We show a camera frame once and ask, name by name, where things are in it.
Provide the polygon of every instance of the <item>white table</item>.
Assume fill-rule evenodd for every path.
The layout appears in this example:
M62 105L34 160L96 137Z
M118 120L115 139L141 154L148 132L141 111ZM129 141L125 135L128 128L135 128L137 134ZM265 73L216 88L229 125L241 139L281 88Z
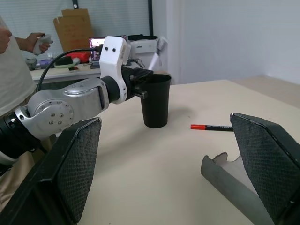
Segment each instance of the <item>white table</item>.
M68 68L66 69L49 69L47 75L44 78L43 83L55 83L55 82L62 82L62 81L73 81L73 80L80 80L80 79L88 79L94 77L100 77L101 70L100 69L90 69L90 65L84 66L83 64L79 64L78 70L69 71ZM132 62L132 65L129 68L137 68L138 65ZM43 73L43 69L33 70L31 71L31 76L33 81L38 84L39 79Z
M172 86L169 122L143 124L140 100L110 105L100 116L94 180L80 225L250 225L200 172L205 155L239 150L234 133L190 130L230 125L232 112L281 124L300 141L300 109L230 81Z

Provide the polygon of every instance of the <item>marker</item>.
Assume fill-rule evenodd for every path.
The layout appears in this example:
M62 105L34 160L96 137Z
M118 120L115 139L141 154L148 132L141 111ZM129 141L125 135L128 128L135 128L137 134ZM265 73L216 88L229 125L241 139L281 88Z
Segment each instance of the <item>marker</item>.
M211 125L192 124L191 129L192 130L216 130L216 131L231 131L231 132L233 132L233 127L227 127L227 126L211 126Z

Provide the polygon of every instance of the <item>human hand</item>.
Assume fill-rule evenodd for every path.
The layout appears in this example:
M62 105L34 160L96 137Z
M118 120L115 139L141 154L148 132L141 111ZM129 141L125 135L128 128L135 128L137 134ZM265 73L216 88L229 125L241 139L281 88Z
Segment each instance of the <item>human hand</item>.
M8 43L10 41L10 37L12 33L5 29L4 27L0 27L0 54L3 54L8 48Z
M44 33L31 33L29 34L28 38L26 38L26 50L30 53L33 52L34 45L38 41L38 38L44 36ZM50 43L42 43L39 45L40 50L42 53L45 53L48 48L50 48Z

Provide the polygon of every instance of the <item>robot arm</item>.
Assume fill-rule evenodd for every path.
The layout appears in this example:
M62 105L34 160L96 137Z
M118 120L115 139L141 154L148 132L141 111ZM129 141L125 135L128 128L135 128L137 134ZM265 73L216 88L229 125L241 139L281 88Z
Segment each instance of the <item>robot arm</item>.
M133 96L146 98L138 89L153 71L122 68L128 44L121 37L107 37L100 56L101 79L91 78L60 90L42 90L27 106L0 120L0 176L26 151L74 123L97 116L110 103L121 104Z

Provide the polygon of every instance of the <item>person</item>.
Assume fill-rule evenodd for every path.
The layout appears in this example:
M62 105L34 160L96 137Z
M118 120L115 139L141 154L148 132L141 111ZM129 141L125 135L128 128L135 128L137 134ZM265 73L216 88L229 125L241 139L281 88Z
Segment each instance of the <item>person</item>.
M43 33L31 33L26 39L14 37L0 16L0 118L26 105L36 85L20 50L32 53ZM49 43L39 46L42 53ZM10 171L0 177L0 212L34 165L29 152L23 154Z

